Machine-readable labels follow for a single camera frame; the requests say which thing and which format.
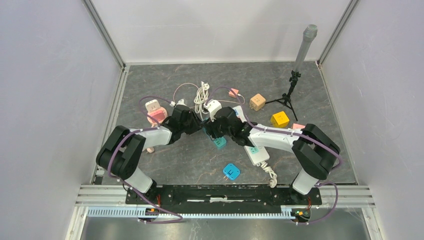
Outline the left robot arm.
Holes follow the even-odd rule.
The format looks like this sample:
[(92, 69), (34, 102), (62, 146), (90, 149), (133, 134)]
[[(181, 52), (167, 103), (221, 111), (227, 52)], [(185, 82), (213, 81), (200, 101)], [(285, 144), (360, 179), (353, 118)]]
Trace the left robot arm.
[(156, 146), (170, 145), (182, 134), (191, 135), (202, 129), (201, 119), (189, 107), (178, 104), (161, 126), (130, 129), (122, 125), (114, 128), (96, 156), (96, 164), (104, 168), (110, 177), (129, 184), (138, 191), (145, 204), (153, 203), (157, 190), (156, 182), (140, 168), (143, 151)]

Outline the beige dragon cube socket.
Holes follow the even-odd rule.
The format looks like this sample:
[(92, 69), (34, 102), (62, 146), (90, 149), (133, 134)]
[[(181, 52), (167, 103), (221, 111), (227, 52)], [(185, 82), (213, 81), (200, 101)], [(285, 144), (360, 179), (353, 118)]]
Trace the beige dragon cube socket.
[(261, 108), (263, 108), (266, 104), (266, 99), (259, 93), (254, 95), (249, 100), (249, 107), (255, 111), (259, 111)]

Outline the yellow cube socket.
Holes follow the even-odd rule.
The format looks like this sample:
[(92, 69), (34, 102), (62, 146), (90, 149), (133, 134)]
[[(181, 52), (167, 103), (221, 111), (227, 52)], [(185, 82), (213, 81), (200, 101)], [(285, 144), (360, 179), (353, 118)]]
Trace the yellow cube socket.
[(275, 128), (285, 128), (290, 123), (290, 119), (284, 111), (280, 111), (271, 116), (270, 122)]

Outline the peach USB charger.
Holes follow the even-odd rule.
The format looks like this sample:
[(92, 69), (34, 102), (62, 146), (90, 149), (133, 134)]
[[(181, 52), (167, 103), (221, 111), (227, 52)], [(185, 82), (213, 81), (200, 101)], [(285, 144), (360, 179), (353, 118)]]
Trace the peach USB charger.
[(229, 95), (230, 97), (232, 97), (232, 98), (237, 98), (238, 93), (239, 93), (239, 90), (238, 90), (238, 89), (231, 88), (231, 89), (229, 90), (229, 92), (228, 92), (228, 95)]

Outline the light blue adapter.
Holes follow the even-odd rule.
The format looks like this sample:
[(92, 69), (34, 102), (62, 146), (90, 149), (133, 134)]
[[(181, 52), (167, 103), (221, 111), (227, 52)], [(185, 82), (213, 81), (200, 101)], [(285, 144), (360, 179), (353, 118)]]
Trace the light blue adapter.
[(234, 181), (240, 176), (241, 171), (233, 163), (229, 163), (223, 168), (222, 173), (224, 174), (223, 178), (225, 180)]

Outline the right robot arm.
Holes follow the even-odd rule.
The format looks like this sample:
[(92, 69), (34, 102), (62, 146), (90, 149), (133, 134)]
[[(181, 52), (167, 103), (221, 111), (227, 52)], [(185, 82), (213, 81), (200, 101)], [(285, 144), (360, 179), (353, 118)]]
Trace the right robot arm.
[(302, 204), (320, 180), (326, 180), (340, 159), (340, 148), (319, 127), (275, 128), (242, 120), (231, 107), (208, 106), (204, 128), (212, 138), (230, 137), (239, 146), (267, 147), (292, 153), (302, 169), (289, 189), (289, 199)]

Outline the pink cube socket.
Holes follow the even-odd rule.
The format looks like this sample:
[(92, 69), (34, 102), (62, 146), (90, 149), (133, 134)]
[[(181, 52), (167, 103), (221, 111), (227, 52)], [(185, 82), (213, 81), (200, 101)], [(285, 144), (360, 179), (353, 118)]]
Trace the pink cube socket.
[(293, 123), (291, 128), (292, 129), (304, 129), (305, 127), (306, 127), (305, 125)]

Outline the teal power strip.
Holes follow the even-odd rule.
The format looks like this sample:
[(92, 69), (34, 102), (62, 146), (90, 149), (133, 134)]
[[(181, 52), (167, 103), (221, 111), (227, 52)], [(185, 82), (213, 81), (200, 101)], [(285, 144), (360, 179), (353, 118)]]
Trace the teal power strip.
[(204, 133), (210, 138), (210, 140), (214, 143), (215, 147), (218, 150), (223, 149), (226, 145), (227, 145), (227, 140), (225, 139), (224, 136), (222, 137), (218, 137), (218, 138), (212, 138), (206, 131), (206, 129), (203, 127), (202, 130), (204, 131)]

